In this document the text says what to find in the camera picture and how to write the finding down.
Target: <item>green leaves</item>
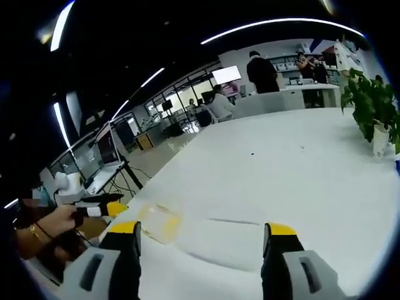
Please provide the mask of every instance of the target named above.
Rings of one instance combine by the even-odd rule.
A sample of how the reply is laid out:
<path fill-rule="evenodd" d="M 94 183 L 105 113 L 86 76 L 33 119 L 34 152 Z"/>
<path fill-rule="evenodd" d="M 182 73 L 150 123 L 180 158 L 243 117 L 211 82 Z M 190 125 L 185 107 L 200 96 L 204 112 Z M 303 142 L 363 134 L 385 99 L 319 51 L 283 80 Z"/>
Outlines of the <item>green leaves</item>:
<path fill-rule="evenodd" d="M 396 145 L 396 153 L 400 153 L 400 115 L 393 106 L 393 89 L 390 84 L 382 84 L 377 80 L 369 80 L 361 71 L 349 71 L 349 82 L 344 87 L 341 107 L 354 104 L 353 118 L 367 141 L 374 136 L 374 125 L 382 124 L 389 129 L 390 141 Z"/>

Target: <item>person in white shirt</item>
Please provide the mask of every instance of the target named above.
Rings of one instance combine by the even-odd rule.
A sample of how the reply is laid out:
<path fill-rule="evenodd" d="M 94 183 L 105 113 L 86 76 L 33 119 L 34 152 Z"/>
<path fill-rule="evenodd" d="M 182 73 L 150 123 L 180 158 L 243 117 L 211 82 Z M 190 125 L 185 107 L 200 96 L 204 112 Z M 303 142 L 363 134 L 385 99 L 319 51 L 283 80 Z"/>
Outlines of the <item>person in white shirt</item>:
<path fill-rule="evenodd" d="M 214 86 L 214 99 L 208 104 L 208 107 L 215 115 L 219 122 L 232 119 L 235 105 L 229 102 L 227 97 L 223 95 L 223 89 L 220 84 Z"/>

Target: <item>potted plant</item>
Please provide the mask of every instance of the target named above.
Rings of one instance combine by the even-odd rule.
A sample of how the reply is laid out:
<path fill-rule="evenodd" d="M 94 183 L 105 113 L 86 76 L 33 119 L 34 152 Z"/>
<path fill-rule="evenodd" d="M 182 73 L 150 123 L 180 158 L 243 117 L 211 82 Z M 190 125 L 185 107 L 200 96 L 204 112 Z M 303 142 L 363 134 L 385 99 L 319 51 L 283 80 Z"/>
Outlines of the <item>potted plant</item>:
<path fill-rule="evenodd" d="M 369 80 L 361 71 L 350 69 L 349 84 L 344 87 L 341 107 L 352 104 L 353 118 L 367 141 L 373 145 L 373 155 L 383 157 L 388 141 L 400 153 L 400 115 L 393 105 L 390 84 Z"/>

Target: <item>seated person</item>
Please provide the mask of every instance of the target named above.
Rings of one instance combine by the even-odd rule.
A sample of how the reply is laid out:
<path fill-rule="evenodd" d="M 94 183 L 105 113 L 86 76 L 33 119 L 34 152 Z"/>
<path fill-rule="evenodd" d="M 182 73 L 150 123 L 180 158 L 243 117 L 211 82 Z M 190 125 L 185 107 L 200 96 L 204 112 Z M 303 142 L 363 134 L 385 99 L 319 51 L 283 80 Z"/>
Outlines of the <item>seated person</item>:
<path fill-rule="evenodd" d="M 214 93 L 214 99 L 208 104 L 208 107 L 219 122 L 231 119 L 235 105 L 230 103 L 227 97 L 223 95 L 220 84 L 214 86 Z"/>
<path fill-rule="evenodd" d="M 194 104 L 194 99 L 191 98 L 189 100 L 189 106 L 186 108 L 186 110 L 190 116 L 194 116 L 196 108 L 197 108 L 197 106 Z"/>

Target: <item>white tabletop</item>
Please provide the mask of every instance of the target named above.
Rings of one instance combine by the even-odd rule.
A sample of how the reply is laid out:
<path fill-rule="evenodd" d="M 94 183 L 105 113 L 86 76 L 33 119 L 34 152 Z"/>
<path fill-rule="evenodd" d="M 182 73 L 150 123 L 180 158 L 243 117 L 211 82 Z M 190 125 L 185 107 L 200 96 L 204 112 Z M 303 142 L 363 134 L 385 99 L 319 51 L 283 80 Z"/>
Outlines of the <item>white tabletop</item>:
<path fill-rule="evenodd" d="M 304 90 L 304 89 L 339 89 L 339 86 L 327 83 L 317 83 L 317 84 L 297 84 L 293 86 L 286 86 L 281 91 L 293 91 L 293 90 Z"/>
<path fill-rule="evenodd" d="M 183 215 L 173 244 L 142 235 L 139 296 L 262 299 L 265 222 L 293 227 L 336 270 L 343 291 L 359 294 L 395 224 L 398 175 L 393 150 L 377 163 L 351 113 L 278 112 L 200 132 L 114 221 L 137 219 L 145 203 Z"/>

